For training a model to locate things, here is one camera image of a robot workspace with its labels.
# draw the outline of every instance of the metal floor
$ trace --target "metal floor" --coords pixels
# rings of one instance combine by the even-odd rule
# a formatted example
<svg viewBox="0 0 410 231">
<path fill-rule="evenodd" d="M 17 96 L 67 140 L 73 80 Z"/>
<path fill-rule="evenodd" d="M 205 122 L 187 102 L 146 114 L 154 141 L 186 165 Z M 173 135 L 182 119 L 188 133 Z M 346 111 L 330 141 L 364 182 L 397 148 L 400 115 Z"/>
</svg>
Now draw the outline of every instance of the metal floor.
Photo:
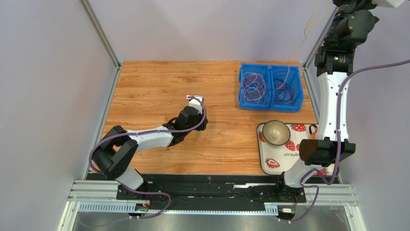
<svg viewBox="0 0 410 231">
<path fill-rule="evenodd" d="M 295 218 L 307 207 L 298 206 Z M 123 213 L 79 213 L 87 225 L 105 224 L 127 215 Z M 316 206 L 303 221 L 295 224 L 278 222 L 276 217 L 238 215 L 175 215 L 162 214 L 147 220 L 126 220 L 98 229 L 76 224 L 74 231 L 350 231 L 343 206 Z"/>
</svg>

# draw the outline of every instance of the bowl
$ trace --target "bowl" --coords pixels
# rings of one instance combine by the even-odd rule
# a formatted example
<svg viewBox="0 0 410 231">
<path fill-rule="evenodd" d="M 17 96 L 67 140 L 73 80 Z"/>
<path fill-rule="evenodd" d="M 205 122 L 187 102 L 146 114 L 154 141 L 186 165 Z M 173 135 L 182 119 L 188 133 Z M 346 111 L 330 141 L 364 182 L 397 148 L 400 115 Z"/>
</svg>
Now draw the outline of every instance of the bowl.
<svg viewBox="0 0 410 231">
<path fill-rule="evenodd" d="M 279 120 L 267 122 L 262 129 L 265 140 L 273 145 L 284 145 L 290 140 L 290 130 Z"/>
</svg>

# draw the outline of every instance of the cable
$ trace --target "cable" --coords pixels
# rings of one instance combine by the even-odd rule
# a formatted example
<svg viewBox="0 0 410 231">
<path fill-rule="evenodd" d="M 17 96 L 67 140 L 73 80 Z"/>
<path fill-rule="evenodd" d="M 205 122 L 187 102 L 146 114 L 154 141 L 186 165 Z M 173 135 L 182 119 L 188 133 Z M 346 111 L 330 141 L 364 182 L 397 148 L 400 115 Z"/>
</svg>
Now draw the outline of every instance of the cable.
<svg viewBox="0 0 410 231">
<path fill-rule="evenodd" d="M 340 153 L 342 149 L 342 138 L 340 134 L 340 121 L 341 121 L 341 111 L 342 111 L 342 96 L 343 96 L 343 90 L 345 88 L 346 83 L 355 75 L 358 73 L 361 73 L 363 71 L 369 71 L 369 70 L 375 70 L 375 69 L 381 69 L 381 68 L 388 68 L 388 67 L 394 67 L 394 66 L 400 66 L 404 64 L 410 63 L 410 60 L 405 60 L 402 62 L 398 63 L 393 63 L 393 64 L 386 64 L 386 65 L 378 65 L 378 66 L 371 66 L 371 67 L 366 67 L 363 69 L 360 69 L 358 71 L 353 72 L 351 75 L 349 75 L 340 85 L 339 87 L 339 93 L 337 94 L 337 105 L 336 105 L 336 135 L 337 135 L 337 151 L 336 151 L 336 160 L 334 162 L 334 169 L 333 169 L 333 174 L 332 177 L 330 178 L 330 181 L 327 181 L 325 176 L 317 170 L 317 173 L 319 176 L 322 178 L 322 180 L 327 184 L 331 185 L 334 182 L 334 179 L 336 178 L 336 173 L 339 168 L 339 161 L 340 161 Z"/>
<path fill-rule="evenodd" d="M 310 170 L 309 172 L 307 172 L 305 175 L 303 175 L 302 179 L 300 180 L 300 185 L 302 185 L 303 188 L 316 188 L 316 194 L 315 197 L 313 198 L 312 204 L 310 205 L 309 209 L 307 210 L 307 212 L 301 216 L 300 218 L 296 219 L 296 220 L 286 220 L 286 219 L 278 219 L 278 221 L 283 221 L 285 223 L 291 224 L 291 223 L 296 223 L 299 222 L 301 220 L 303 220 L 305 217 L 308 216 L 308 214 L 312 211 L 314 204 L 316 203 L 316 200 L 318 198 L 319 195 L 319 186 L 317 185 L 304 185 L 302 182 L 306 179 L 306 177 L 308 177 L 311 173 L 313 172 L 313 170 Z"/>
<path fill-rule="evenodd" d="M 276 86 L 279 86 L 280 83 L 284 83 L 283 79 L 281 78 L 275 78 L 274 79 Z M 277 105 L 287 105 L 287 104 L 292 104 L 293 105 L 293 96 L 294 96 L 294 91 L 293 89 L 288 85 L 284 84 L 282 88 L 279 90 L 275 91 L 275 104 Z"/>
<path fill-rule="evenodd" d="M 342 147 L 342 138 L 341 138 L 341 134 L 340 134 L 340 121 L 341 121 L 341 111 L 342 111 L 342 94 L 343 94 L 343 90 L 345 88 L 345 85 L 347 84 L 347 82 L 355 75 L 364 72 L 364 71 L 370 71 L 370 70 L 375 70 L 375 69 L 382 69 L 382 68 L 388 68 L 388 67 L 394 67 L 394 66 L 400 66 L 400 65 L 404 65 L 404 64 L 410 64 L 410 59 L 409 60 L 405 60 L 402 62 L 398 62 L 398 63 L 393 63 L 393 64 L 386 64 L 386 65 L 377 65 L 377 66 L 371 66 L 371 67 L 366 67 L 360 70 L 357 70 L 355 72 L 353 72 L 352 74 L 350 74 L 340 85 L 339 87 L 339 93 L 337 94 L 337 106 L 336 106 L 336 134 L 337 134 L 337 151 L 336 151 L 336 160 L 334 162 L 334 169 L 333 169 L 333 174 L 332 177 L 330 179 L 330 181 L 327 181 L 325 176 L 316 168 L 310 170 L 309 172 L 307 172 L 302 179 L 300 180 L 300 184 L 302 185 L 303 188 L 316 188 L 316 194 L 315 197 L 312 201 L 312 204 L 310 205 L 309 209 L 307 210 L 307 212 L 301 216 L 300 218 L 296 219 L 296 220 L 283 220 L 285 223 L 294 223 L 294 222 L 299 222 L 301 220 L 303 220 L 312 210 L 316 199 L 318 198 L 319 195 L 319 186 L 317 185 L 309 185 L 306 186 L 304 184 L 302 184 L 302 182 L 306 179 L 306 177 L 308 175 L 310 175 L 313 171 L 316 171 L 320 178 L 322 178 L 323 182 L 325 182 L 327 185 L 331 185 L 334 183 L 334 179 L 336 178 L 337 175 L 337 171 L 339 169 L 339 162 L 340 162 L 340 152 L 341 152 L 341 147 Z"/>
<path fill-rule="evenodd" d="M 295 196 L 295 206 L 294 206 L 294 211 L 296 213 L 296 208 L 297 208 L 297 203 L 299 202 L 297 196 Z"/>
<path fill-rule="evenodd" d="M 122 137 L 122 136 L 137 136 L 137 135 L 144 135 L 144 134 L 150 134 L 150 133 L 155 133 L 155 132 L 168 132 L 168 133 L 170 133 L 170 132 L 172 132 L 172 133 L 178 133 L 178 132 L 179 132 L 179 133 L 181 133 L 181 132 L 189 132 L 189 131 L 195 130 L 197 127 L 199 127 L 199 126 L 205 121 L 205 118 L 206 118 L 206 109 L 205 109 L 204 104 L 203 104 L 198 98 L 195 98 L 195 97 L 193 97 L 193 96 L 189 96 L 188 99 L 196 100 L 196 101 L 198 101 L 199 104 L 202 106 L 203 114 L 204 114 L 204 115 L 202 116 L 201 121 L 200 121 L 197 125 L 193 126 L 192 128 L 185 129 L 185 130 L 148 130 L 148 131 L 142 131 L 142 132 L 126 132 L 126 133 L 121 133 L 121 134 L 117 134 L 117 135 L 114 135 L 114 136 L 107 137 L 107 138 L 101 140 L 100 142 L 98 142 L 98 144 L 95 145 L 95 147 L 91 150 L 90 156 L 89 156 L 89 165 L 90 165 L 90 167 L 91 167 L 94 171 L 96 171 L 97 173 L 102 174 L 102 172 L 99 171 L 99 170 L 98 170 L 96 167 L 94 167 L 94 165 L 92 164 L 92 157 L 94 156 L 95 151 L 96 151 L 103 143 L 105 143 L 105 142 L 107 142 L 107 141 L 110 141 L 110 140 L 112 140 L 112 139 L 115 139 L 115 138 L 118 138 L 118 137 Z M 159 216 L 162 212 L 164 212 L 164 211 L 169 207 L 169 205 L 171 204 L 171 196 L 170 196 L 168 193 L 165 193 L 165 192 L 140 192 L 140 191 L 134 190 L 134 189 L 132 189 L 132 188 L 130 188 L 130 187 L 128 187 L 127 185 L 124 185 L 124 184 L 121 184 L 121 186 L 124 187 L 125 189 L 127 189 L 128 191 L 130 191 L 130 192 L 132 192 L 132 193 L 135 193 L 135 194 L 142 194 L 142 195 L 163 195 L 163 196 L 168 197 L 168 203 L 167 203 L 167 205 L 166 205 L 163 209 L 161 209 L 160 211 L 158 211 L 157 213 L 152 214 L 152 215 L 149 215 L 149 216 L 145 216 L 145 217 L 140 217 L 140 216 L 138 216 L 138 217 L 132 217 L 132 218 L 138 218 L 138 219 L 154 218 L 154 217 L 156 217 L 156 216 Z M 116 223 L 118 223 L 118 222 L 127 220 L 127 219 L 129 219 L 129 218 L 130 218 L 130 217 L 121 218 L 121 219 L 119 219 L 119 220 L 116 220 L 116 221 L 113 221 L 113 222 L 110 222 L 110 223 L 107 223 L 107 224 L 95 225 L 95 226 L 91 226 L 91 225 L 86 225 L 86 224 L 84 224 L 84 223 L 81 221 L 81 218 L 78 219 L 78 222 L 79 222 L 82 226 L 87 227 L 87 228 L 100 228 L 100 227 L 104 227 L 104 226 L 109 226 L 109 225 L 116 224 Z"/>
<path fill-rule="evenodd" d="M 205 109 L 204 104 L 203 104 L 199 99 L 197 99 L 197 98 L 195 98 L 195 97 L 193 97 L 193 96 L 190 96 L 189 98 L 198 101 L 199 104 L 202 106 L 202 109 L 203 109 L 204 115 L 202 116 L 202 120 L 201 120 L 197 125 L 193 126 L 192 128 L 185 129 L 185 130 L 155 130 L 155 129 L 154 129 L 154 130 L 141 131 L 141 132 L 126 132 L 126 133 L 121 133 L 121 134 L 117 134 L 117 135 L 114 135 L 114 136 L 107 137 L 107 138 L 101 140 L 100 142 L 98 142 L 98 144 L 96 144 L 96 145 L 94 146 L 94 148 L 93 148 L 93 149 L 91 150 L 91 152 L 90 152 L 90 155 L 89 155 L 89 158 L 88 158 L 88 162 L 89 162 L 90 167 L 92 168 L 92 170 L 94 170 L 94 171 L 97 172 L 97 173 L 102 174 L 102 172 L 99 171 L 99 170 L 98 170 L 96 167 L 94 167 L 94 165 L 92 164 L 92 157 L 94 156 L 95 151 L 96 151 L 102 144 L 104 144 L 104 143 L 107 142 L 107 141 L 113 140 L 113 139 L 118 138 L 118 137 L 123 137 L 123 136 L 138 136 L 138 135 L 145 135 L 145 134 L 156 133 L 156 132 L 182 133 L 182 132 L 189 132 L 189 131 L 195 130 L 197 127 L 199 127 L 199 126 L 205 121 L 205 118 L 206 118 L 206 109 Z"/>
<path fill-rule="evenodd" d="M 243 100 L 255 104 L 267 105 L 272 100 L 271 88 L 263 76 L 254 72 L 243 75 Z"/>
<path fill-rule="evenodd" d="M 310 16 L 309 21 L 307 22 L 307 25 L 306 25 L 306 27 L 305 27 L 305 30 L 303 31 L 303 34 L 305 35 L 305 39 L 299 44 L 299 46 L 296 47 L 296 49 L 293 50 L 291 56 L 289 57 L 288 63 L 290 63 L 290 60 L 291 60 L 291 58 L 293 57 L 293 54 L 294 54 L 294 53 L 303 45 L 303 43 L 307 40 L 308 36 L 307 36 L 307 34 L 306 34 L 306 31 L 307 31 L 308 29 L 310 29 L 312 26 L 314 26 L 316 23 L 318 23 L 320 20 L 322 20 L 322 19 L 325 17 L 325 15 L 327 14 L 327 12 L 328 12 L 328 10 L 329 10 L 329 6 L 330 6 L 330 0 L 327 1 L 326 10 L 325 10 L 324 13 L 319 17 L 319 19 L 316 20 L 316 21 L 314 21 L 314 22 L 310 22 L 310 21 L 312 20 L 313 16 L 315 15 L 315 13 L 316 13 L 316 10 L 318 9 L 319 3 L 320 3 L 320 0 L 318 0 L 318 1 L 316 2 L 315 10 L 313 11 L 312 15 Z M 288 79 L 289 72 L 290 72 L 290 64 L 288 65 L 288 71 L 287 71 L 286 78 L 285 78 L 283 84 L 282 84 L 280 87 L 278 87 L 277 89 L 275 89 L 275 90 L 279 90 L 279 89 L 281 89 L 281 88 L 284 86 L 284 83 L 285 83 L 285 82 L 287 81 L 287 79 Z"/>
<path fill-rule="evenodd" d="M 130 187 L 128 187 L 127 185 L 124 185 L 124 184 L 121 184 L 121 186 L 124 187 L 125 189 L 127 189 L 128 191 L 130 191 L 130 192 L 132 192 L 132 193 L 135 193 L 135 194 L 142 194 L 142 195 L 163 195 L 163 196 L 168 197 L 168 203 L 167 203 L 167 205 L 166 205 L 163 209 L 159 210 L 157 213 L 154 213 L 154 214 L 152 214 L 152 215 L 149 215 L 149 216 L 146 216 L 146 217 L 140 217 L 139 219 L 149 219 L 149 218 L 157 217 L 157 216 L 159 216 L 162 212 L 164 212 L 164 211 L 169 207 L 169 205 L 171 204 L 171 196 L 170 196 L 168 193 L 165 193 L 165 192 L 140 192 L 140 191 L 134 190 L 134 189 L 132 189 L 132 188 L 130 188 Z"/>
</svg>

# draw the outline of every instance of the metal frame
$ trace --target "metal frame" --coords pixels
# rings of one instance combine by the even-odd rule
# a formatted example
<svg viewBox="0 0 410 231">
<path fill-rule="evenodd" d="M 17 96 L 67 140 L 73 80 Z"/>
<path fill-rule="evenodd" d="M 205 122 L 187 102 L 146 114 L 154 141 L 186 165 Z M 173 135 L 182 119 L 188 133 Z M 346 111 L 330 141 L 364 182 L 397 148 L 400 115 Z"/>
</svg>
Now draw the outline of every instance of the metal frame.
<svg viewBox="0 0 410 231">
<path fill-rule="evenodd" d="M 70 231 L 74 227 L 77 212 L 135 212 L 136 204 L 144 204 L 145 200 L 117 200 L 116 194 L 119 183 L 108 180 L 75 180 L 69 194 L 67 204 L 60 221 L 60 231 Z M 346 210 L 348 222 L 352 230 L 363 231 L 365 227 L 353 188 L 350 184 L 319 185 L 320 193 L 315 206 L 343 206 Z M 316 189 L 306 188 L 306 198 L 310 204 Z M 198 211 L 174 210 L 165 211 L 166 214 L 201 214 L 201 215 L 251 215 L 274 216 L 278 213 L 278 206 L 291 203 L 265 203 L 265 211 Z"/>
<path fill-rule="evenodd" d="M 88 18 L 91 21 L 97 35 L 99 36 L 101 43 L 103 44 L 104 48 L 106 49 L 110 59 L 112 60 L 113 64 L 117 67 L 117 71 L 115 77 L 113 79 L 113 84 L 110 88 L 110 93 L 107 96 L 106 104 L 104 107 L 104 113 L 101 117 L 101 123 L 96 132 L 94 143 L 96 144 L 102 135 L 102 131 L 104 128 L 104 124 L 107 119 L 108 111 L 112 102 L 112 98 L 114 95 L 115 87 L 119 78 L 120 74 L 120 67 L 121 63 L 118 61 L 113 48 L 111 47 L 106 35 L 104 34 L 100 23 L 95 16 L 94 11 L 88 0 L 79 0 L 81 3 L 85 13 L 87 14 Z M 331 18 L 329 19 L 326 27 L 323 29 L 321 36 L 319 37 L 318 41 L 316 42 L 315 46 L 313 47 L 308 59 L 302 65 L 303 66 L 303 75 L 305 78 L 305 82 L 307 84 L 307 89 L 309 96 L 312 101 L 314 113 L 316 119 L 319 119 L 319 102 L 317 100 L 317 96 L 313 90 L 313 85 L 311 82 L 311 76 L 309 74 L 308 68 L 312 64 L 315 53 L 318 47 L 321 45 L 323 38 L 325 36 L 326 31 L 328 30 L 333 15 L 335 14 L 337 8 L 334 10 Z M 105 180 L 75 180 L 73 183 L 73 187 L 71 189 L 70 195 L 68 197 L 63 215 L 60 220 L 60 224 L 58 226 L 59 231 L 71 231 L 75 225 L 76 217 L 78 212 L 121 212 L 127 213 L 130 211 L 135 211 L 135 204 L 143 204 L 146 203 L 145 200 L 117 200 L 116 193 L 117 193 L 118 182 L 116 181 L 105 181 Z M 361 213 L 359 210 L 358 203 L 356 201 L 356 197 L 353 192 L 353 188 L 350 184 L 338 184 L 338 185 L 319 185 L 320 193 L 318 199 L 316 201 L 315 206 L 344 206 L 347 214 L 347 219 L 350 224 L 350 227 L 353 231 L 365 231 L 366 228 L 364 226 Z M 316 189 L 306 188 L 305 189 L 307 201 L 310 202 L 313 200 Z M 178 210 L 178 211 L 166 211 L 165 213 L 172 213 L 172 214 L 220 214 L 220 215 L 265 215 L 265 216 L 273 216 L 277 213 L 278 206 L 287 206 L 290 203 L 265 203 L 265 211 L 257 211 L 257 212 L 232 212 L 232 211 L 194 211 L 194 210 Z M 148 213 L 155 213 L 157 210 L 149 211 Z"/>
<path fill-rule="evenodd" d="M 94 10 L 92 9 L 90 2 L 88 0 L 78 0 L 83 7 L 84 12 L 86 13 L 88 19 L 90 20 L 92 26 L 94 27 L 95 32 L 97 33 L 98 37 L 102 45 L 104 46 L 105 50 L 107 51 L 108 56 L 110 57 L 111 61 L 113 62 L 116 68 L 121 66 L 117 56 L 113 48 L 111 47 L 110 43 L 108 42 L 107 36 L 105 35 L 103 29 L 101 28 L 100 22 L 98 22 L 97 16 L 95 16 Z"/>
</svg>

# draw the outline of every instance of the white tray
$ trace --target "white tray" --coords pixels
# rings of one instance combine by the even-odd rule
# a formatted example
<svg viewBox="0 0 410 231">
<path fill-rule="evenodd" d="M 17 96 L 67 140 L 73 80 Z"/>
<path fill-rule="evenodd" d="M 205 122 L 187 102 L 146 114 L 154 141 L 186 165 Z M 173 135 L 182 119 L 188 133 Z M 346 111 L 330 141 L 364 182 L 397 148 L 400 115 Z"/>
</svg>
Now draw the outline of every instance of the white tray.
<svg viewBox="0 0 410 231">
<path fill-rule="evenodd" d="M 256 135 L 258 140 L 260 166 L 262 171 L 268 175 L 280 175 L 282 172 L 290 169 L 296 160 L 299 158 L 299 151 L 296 149 L 298 144 L 303 139 L 310 138 L 309 126 L 305 124 L 305 131 L 295 131 L 292 129 L 292 124 L 286 124 L 290 131 L 291 137 L 289 141 L 295 144 L 295 150 L 288 149 L 285 145 L 275 146 L 266 141 L 263 141 L 262 129 L 265 124 L 258 125 Z M 322 170 L 325 175 L 331 175 L 333 172 L 333 165 Z"/>
</svg>

